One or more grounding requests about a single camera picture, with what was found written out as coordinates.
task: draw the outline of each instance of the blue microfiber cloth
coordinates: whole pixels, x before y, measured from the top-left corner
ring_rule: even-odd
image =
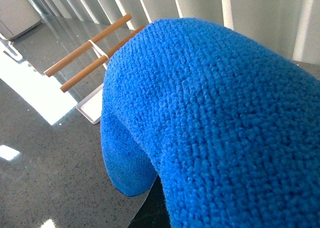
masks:
[[[101,145],[128,196],[161,178],[172,227],[320,227],[320,81],[228,28],[148,25],[105,74]]]

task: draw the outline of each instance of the white stand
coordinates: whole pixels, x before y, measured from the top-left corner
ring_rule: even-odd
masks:
[[[100,58],[101,56],[106,56],[108,60],[110,59],[106,53],[104,53],[99,46],[97,46],[92,40],[92,49],[95,54]],[[87,118],[92,124],[97,124],[100,122],[101,112],[102,112],[102,90],[104,84],[99,85],[93,92],[91,92],[87,97],[80,101],[76,108],[85,118]]]

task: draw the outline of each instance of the microfiber texture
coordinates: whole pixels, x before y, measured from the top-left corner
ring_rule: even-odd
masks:
[[[320,227],[320,81],[218,24],[158,20],[114,54],[101,145],[125,195],[159,174],[173,228]]]

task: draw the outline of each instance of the wooden dowel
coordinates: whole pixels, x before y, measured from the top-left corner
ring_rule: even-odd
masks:
[[[126,22],[130,21],[132,16],[130,14],[126,14],[122,18],[118,19],[116,22],[114,22],[112,25],[101,31],[99,34],[95,35],[91,40],[93,43],[97,44],[100,41],[102,41],[104,38],[106,38],[108,35],[110,35],[112,32],[114,32],[119,27],[123,26]],[[79,48],[68,54],[65,58],[51,66],[49,69],[47,69],[44,74],[46,74],[48,77],[53,76],[58,71],[66,67],[68,64],[70,64],[72,61],[74,61],[76,58],[78,58],[81,54],[86,52],[92,47],[92,44],[87,41],[83,45],[81,45]]]
[[[132,37],[134,37],[138,32],[142,31],[144,26],[139,27],[134,32],[132,32],[130,35],[128,35],[126,38],[124,38],[122,41],[120,41],[117,45],[112,47],[106,55],[111,58],[114,53],[119,50],[125,43],[127,43]],[[86,68],[84,68],[82,71],[80,71],[78,74],[76,74],[74,77],[72,77],[70,80],[68,80],[66,83],[64,83],[60,89],[65,93],[67,92],[71,87],[73,87],[75,84],[77,84],[79,81],[81,81],[83,78],[85,78],[87,75],[89,75],[91,72],[93,72],[95,69],[97,69],[99,66],[101,66],[103,63],[105,63],[108,60],[108,58],[103,55],[94,62],[92,62],[90,65],[88,65]]]

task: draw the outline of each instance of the white tray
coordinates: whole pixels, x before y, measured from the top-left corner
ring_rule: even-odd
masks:
[[[103,87],[104,84],[101,84],[97,89],[76,105],[77,110],[80,111],[92,124],[100,122]]]

